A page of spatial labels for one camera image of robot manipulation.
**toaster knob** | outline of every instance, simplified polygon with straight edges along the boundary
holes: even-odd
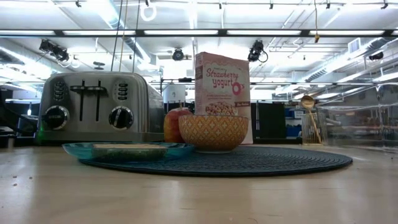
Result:
[[[69,112],[63,106],[52,106],[45,112],[42,120],[52,130],[58,130],[67,124],[69,120]]]
[[[125,106],[115,107],[109,115],[110,125],[117,130],[127,130],[134,122],[134,115]]]

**wooden utensil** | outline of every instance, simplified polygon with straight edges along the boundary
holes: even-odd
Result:
[[[318,138],[318,140],[319,140],[319,143],[322,144],[322,140],[321,140],[321,136],[319,135],[319,132],[318,132],[317,124],[316,124],[316,122],[315,122],[315,120],[314,120],[314,118],[313,118],[313,116],[312,116],[312,112],[311,112],[313,106],[315,105],[315,101],[313,100],[313,98],[312,98],[311,96],[305,95],[305,96],[303,96],[303,97],[301,98],[301,101],[300,101],[300,102],[301,102],[301,105],[302,105],[305,109],[307,109],[308,113],[310,114],[313,127],[315,128],[315,133],[316,133],[316,135],[317,135],[317,138]]]

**bowl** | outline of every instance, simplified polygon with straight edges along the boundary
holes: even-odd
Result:
[[[97,162],[155,162],[189,155],[194,146],[163,142],[79,142],[63,144],[78,159]]]
[[[202,153],[229,153],[248,133],[249,119],[233,115],[185,115],[178,118],[181,137]]]

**yellow patterned bowl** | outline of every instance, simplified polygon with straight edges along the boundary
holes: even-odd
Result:
[[[197,152],[229,153],[248,133],[249,119],[231,115],[185,115],[178,118],[181,137]]]

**blue glass plate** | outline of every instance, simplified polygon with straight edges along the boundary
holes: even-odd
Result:
[[[78,159],[96,162],[155,162],[189,155],[194,146],[164,142],[79,142],[63,144],[63,149]]]

